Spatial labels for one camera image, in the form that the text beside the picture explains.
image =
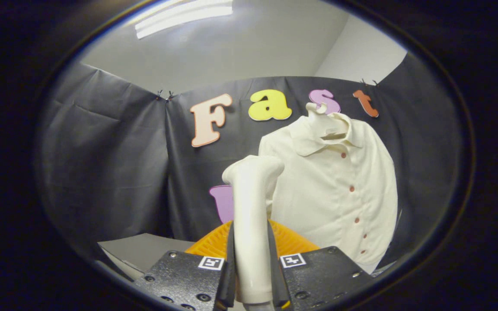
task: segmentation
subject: shirt collar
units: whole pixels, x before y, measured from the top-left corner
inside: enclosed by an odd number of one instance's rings
[[[348,142],[357,148],[362,148],[363,145],[361,133],[359,133],[358,131],[354,131],[354,126],[352,124],[351,118],[349,118],[345,114],[340,114],[338,112],[333,112],[328,116],[338,120],[344,120],[348,123],[347,135],[339,143],[346,144]],[[293,122],[289,126],[289,132],[293,140],[295,151],[303,157],[313,154],[328,145],[320,137],[314,136],[308,122],[308,117],[306,116],[301,116],[297,121]]]

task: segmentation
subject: orange letter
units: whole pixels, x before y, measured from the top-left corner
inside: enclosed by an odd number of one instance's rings
[[[377,118],[380,115],[378,113],[378,110],[375,110],[374,108],[372,108],[372,106],[370,106],[370,101],[372,100],[370,96],[364,94],[361,90],[354,92],[353,96],[358,98],[358,101],[360,101],[362,108],[368,114],[368,116]]]
[[[201,147],[220,138],[220,133],[213,130],[213,122],[221,127],[226,121],[224,108],[218,106],[211,113],[211,107],[216,105],[229,106],[232,104],[232,97],[228,94],[222,94],[218,97],[204,101],[191,107],[190,111],[195,119],[195,137],[192,140],[193,147]]]

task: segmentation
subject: foam letter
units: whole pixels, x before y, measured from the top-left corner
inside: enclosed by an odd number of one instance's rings
[[[211,112],[211,107],[216,105],[229,106],[231,104],[232,97],[228,94],[222,94],[190,108],[195,119],[195,137],[192,140],[193,147],[201,147],[216,142],[220,138],[220,133],[213,130],[213,122],[219,127],[224,125],[224,122],[226,122],[224,108],[218,106],[214,112]]]
[[[380,115],[378,110],[370,106],[370,101],[371,101],[370,96],[364,94],[361,90],[354,92],[353,96],[358,98],[358,101],[360,101],[362,108],[364,109],[366,114],[368,114],[368,116],[371,116],[372,118],[377,118]]]
[[[271,118],[285,120],[291,116],[291,109],[287,108],[285,95],[277,90],[262,90],[251,95],[254,104],[249,107],[249,116],[256,121],[266,121]]]
[[[209,193],[215,198],[216,210],[223,224],[233,220],[233,191],[232,186],[223,185],[212,187]]]
[[[312,102],[318,105],[317,108],[320,108],[323,102],[326,103],[326,105],[328,105],[328,109],[326,110],[325,114],[331,114],[332,112],[340,112],[342,110],[338,102],[333,100],[334,94],[332,94],[328,90],[310,91],[309,98]]]

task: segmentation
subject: black fabric curtain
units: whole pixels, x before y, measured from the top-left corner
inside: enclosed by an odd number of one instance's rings
[[[444,86],[412,55],[378,85],[322,77],[244,79],[158,98],[123,79],[78,64],[64,75],[40,126],[47,212],[75,249],[148,232],[196,241],[221,220],[212,187],[223,170],[256,155],[262,136],[302,115],[313,90],[328,90],[341,113],[368,122],[393,158],[399,222],[382,264],[417,245],[450,206],[463,161],[463,125]],[[256,121],[251,95],[283,93],[292,114]],[[370,116],[353,94],[379,112]],[[192,146],[199,103],[228,94],[215,142]],[[265,97],[259,100],[270,100]]]
[[[99,260],[99,241],[170,235],[164,101],[81,63],[57,86],[39,128],[41,195],[53,224]]]

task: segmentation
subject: fluorescent light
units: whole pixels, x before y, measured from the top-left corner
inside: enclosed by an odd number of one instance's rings
[[[151,16],[150,18],[142,20],[142,22],[136,24],[136,30],[140,30],[141,28],[150,26],[154,23],[162,22],[169,17],[172,17],[174,15],[180,15],[189,10],[197,10],[200,8],[204,8],[206,6],[215,6],[218,4],[226,4],[226,3],[230,3],[231,6],[232,2],[233,0],[197,0],[193,2],[188,2],[186,4],[175,6],[174,8],[171,8],[164,12],[160,12],[154,16]]]
[[[160,32],[163,29],[170,28],[183,23],[192,22],[194,20],[200,20],[204,18],[216,17],[216,16],[226,16],[232,14],[233,10],[231,6],[216,6],[213,8],[206,8],[201,10],[195,10],[192,12],[187,12],[172,18],[168,18],[160,23],[151,25],[143,30],[138,31],[138,39],[147,37],[150,34]]]
[[[164,1],[162,3],[154,4],[153,6],[150,6],[149,8],[147,8],[146,10],[144,10],[143,12],[141,12],[140,14],[137,14],[136,16],[133,16],[133,18],[131,18],[128,21],[127,25],[131,25],[133,23],[137,23],[138,21],[146,18],[147,16],[153,15],[156,12],[159,12],[160,10],[168,8],[169,6],[173,6],[174,4],[176,4],[178,2],[182,2],[182,1],[183,0],[168,0],[168,1]]]

